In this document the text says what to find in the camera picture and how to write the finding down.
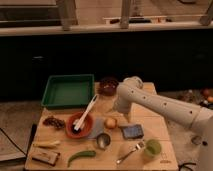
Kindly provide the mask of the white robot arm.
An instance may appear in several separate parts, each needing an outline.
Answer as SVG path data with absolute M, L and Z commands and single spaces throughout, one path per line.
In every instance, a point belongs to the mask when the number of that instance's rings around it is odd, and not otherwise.
M 195 171 L 213 171 L 213 110 L 192 103 L 149 93 L 137 77 L 125 78 L 117 86 L 113 108 L 128 118 L 133 103 L 172 120 L 202 138 Z

